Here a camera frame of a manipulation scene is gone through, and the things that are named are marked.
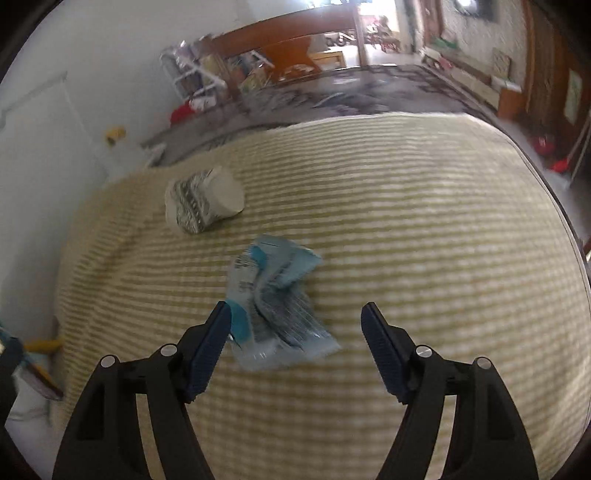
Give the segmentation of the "grey patterned table cover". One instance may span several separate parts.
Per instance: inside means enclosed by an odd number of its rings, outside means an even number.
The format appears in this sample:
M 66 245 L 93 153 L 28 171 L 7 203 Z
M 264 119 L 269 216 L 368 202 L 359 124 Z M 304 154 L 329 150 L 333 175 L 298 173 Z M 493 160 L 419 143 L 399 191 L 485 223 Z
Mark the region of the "grey patterned table cover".
M 267 86 L 241 102 L 191 115 L 144 143 L 164 143 L 150 167 L 170 166 L 249 133 L 330 117 L 390 112 L 469 114 L 488 122 L 484 107 L 420 65 L 339 69 L 318 78 Z

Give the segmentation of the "framed picture on cabinet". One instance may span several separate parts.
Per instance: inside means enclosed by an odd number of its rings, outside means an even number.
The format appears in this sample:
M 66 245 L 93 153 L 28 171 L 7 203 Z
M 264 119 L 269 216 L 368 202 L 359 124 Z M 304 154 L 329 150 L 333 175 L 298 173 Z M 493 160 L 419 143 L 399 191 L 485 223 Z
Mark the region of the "framed picture on cabinet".
M 492 49 L 491 75 L 493 77 L 508 80 L 511 72 L 512 60 L 498 48 Z

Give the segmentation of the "patterned paper cup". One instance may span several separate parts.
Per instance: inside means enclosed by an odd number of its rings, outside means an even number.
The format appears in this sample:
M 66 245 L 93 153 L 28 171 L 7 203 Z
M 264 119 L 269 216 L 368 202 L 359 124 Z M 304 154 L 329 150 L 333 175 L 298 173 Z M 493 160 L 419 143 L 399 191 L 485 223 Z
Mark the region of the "patterned paper cup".
M 216 166 L 172 180 L 164 194 L 167 225 L 196 235 L 245 209 L 245 191 L 228 168 Z

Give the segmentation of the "white desk lamp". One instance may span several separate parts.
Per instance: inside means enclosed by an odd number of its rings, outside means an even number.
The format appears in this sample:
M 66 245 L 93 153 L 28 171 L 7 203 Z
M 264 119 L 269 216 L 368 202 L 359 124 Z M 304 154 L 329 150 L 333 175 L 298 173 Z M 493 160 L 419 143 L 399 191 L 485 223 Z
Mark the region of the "white desk lamp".
M 62 72 L 1 109 L 1 174 L 79 176 L 102 184 L 157 165 L 166 144 L 142 146 L 126 137 L 109 147 L 94 141 Z

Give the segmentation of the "white metal rack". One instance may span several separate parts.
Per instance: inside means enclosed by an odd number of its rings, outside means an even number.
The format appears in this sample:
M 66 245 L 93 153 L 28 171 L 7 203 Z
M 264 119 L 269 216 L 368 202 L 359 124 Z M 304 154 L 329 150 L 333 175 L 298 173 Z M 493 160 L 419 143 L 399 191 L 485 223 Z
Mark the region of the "white metal rack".
M 160 67 L 181 102 L 226 88 L 226 83 L 201 65 L 192 44 L 182 41 L 159 54 Z

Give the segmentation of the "low tv cabinet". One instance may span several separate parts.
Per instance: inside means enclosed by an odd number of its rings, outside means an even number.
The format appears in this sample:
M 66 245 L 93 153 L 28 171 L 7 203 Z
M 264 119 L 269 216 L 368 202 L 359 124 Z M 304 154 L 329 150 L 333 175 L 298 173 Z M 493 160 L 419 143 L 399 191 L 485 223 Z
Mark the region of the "low tv cabinet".
M 525 112 L 525 94 L 522 87 L 510 79 L 491 75 L 491 66 L 460 50 L 438 46 L 425 46 L 422 61 L 442 71 L 462 88 L 489 107 L 501 119 L 514 120 Z

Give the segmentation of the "wooden bench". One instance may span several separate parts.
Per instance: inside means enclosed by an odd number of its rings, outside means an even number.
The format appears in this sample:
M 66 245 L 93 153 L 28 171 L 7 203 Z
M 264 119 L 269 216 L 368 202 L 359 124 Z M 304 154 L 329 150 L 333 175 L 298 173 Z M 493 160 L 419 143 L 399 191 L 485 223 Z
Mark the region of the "wooden bench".
M 308 54 L 316 35 L 362 27 L 356 2 L 311 8 L 246 25 L 199 40 L 201 51 L 225 62 L 243 54 L 260 54 L 270 62 L 267 72 L 275 84 L 318 78 L 325 72 Z

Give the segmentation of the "red bag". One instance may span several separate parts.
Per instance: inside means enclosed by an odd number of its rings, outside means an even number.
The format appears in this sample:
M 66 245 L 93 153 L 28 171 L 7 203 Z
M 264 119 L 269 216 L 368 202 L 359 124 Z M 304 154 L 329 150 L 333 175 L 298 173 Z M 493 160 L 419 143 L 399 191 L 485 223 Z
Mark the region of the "red bag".
M 185 102 L 176 109 L 174 109 L 169 116 L 169 123 L 171 126 L 180 124 L 187 119 L 190 119 L 195 114 L 189 102 Z

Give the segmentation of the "blue white crumpled wrapper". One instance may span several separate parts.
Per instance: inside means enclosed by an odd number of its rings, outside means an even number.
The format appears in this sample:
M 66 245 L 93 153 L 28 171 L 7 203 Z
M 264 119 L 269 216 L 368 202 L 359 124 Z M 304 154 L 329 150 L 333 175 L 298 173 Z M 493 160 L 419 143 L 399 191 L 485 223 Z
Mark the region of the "blue white crumpled wrapper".
M 315 316 L 304 279 L 322 258 L 293 241 L 263 235 L 228 268 L 231 352 L 257 372 L 322 359 L 341 349 Z

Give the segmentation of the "striped yellow white cloth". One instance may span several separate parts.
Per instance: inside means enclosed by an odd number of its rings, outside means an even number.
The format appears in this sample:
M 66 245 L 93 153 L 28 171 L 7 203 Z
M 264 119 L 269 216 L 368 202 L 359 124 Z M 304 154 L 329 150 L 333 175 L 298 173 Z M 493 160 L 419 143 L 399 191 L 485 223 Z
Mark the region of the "striped yellow white cloth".
M 196 235 L 166 222 L 168 184 L 216 166 L 245 209 Z M 229 352 L 188 413 L 218 479 L 373 479 L 404 414 L 363 339 L 373 302 L 445 358 L 489 357 L 539 476 L 590 419 L 590 286 L 566 216 L 523 153 L 468 115 L 392 113 L 247 135 L 91 197 L 62 250 L 56 317 L 63 429 L 98 360 L 177 340 L 222 299 L 230 263 L 263 234 L 315 251 L 305 281 L 339 342 L 324 359 L 246 372 Z

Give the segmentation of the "red dustpan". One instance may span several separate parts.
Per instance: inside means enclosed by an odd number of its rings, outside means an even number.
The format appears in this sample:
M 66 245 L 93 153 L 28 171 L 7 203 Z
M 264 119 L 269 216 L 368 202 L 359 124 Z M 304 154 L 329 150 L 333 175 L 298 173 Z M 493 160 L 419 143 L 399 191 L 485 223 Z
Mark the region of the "red dustpan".
M 565 174 L 569 171 L 571 160 L 568 157 L 555 161 L 550 170 L 557 174 Z

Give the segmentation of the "yellow tape roll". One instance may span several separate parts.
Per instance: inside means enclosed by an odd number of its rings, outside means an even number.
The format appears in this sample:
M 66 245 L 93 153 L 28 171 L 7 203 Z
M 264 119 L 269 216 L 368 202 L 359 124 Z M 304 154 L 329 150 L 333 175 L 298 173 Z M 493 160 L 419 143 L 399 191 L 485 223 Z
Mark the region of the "yellow tape roll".
M 126 137 L 126 129 L 123 126 L 116 126 L 109 129 L 105 135 L 104 140 L 109 147 L 115 146 L 118 142 Z

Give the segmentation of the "wall television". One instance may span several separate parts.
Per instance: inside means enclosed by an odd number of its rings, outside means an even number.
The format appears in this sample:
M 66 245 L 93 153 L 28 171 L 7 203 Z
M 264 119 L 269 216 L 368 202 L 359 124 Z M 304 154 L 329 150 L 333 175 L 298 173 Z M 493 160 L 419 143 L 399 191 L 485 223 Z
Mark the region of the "wall television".
M 454 0 L 457 13 L 465 17 L 495 22 L 497 20 L 496 6 L 493 0 Z

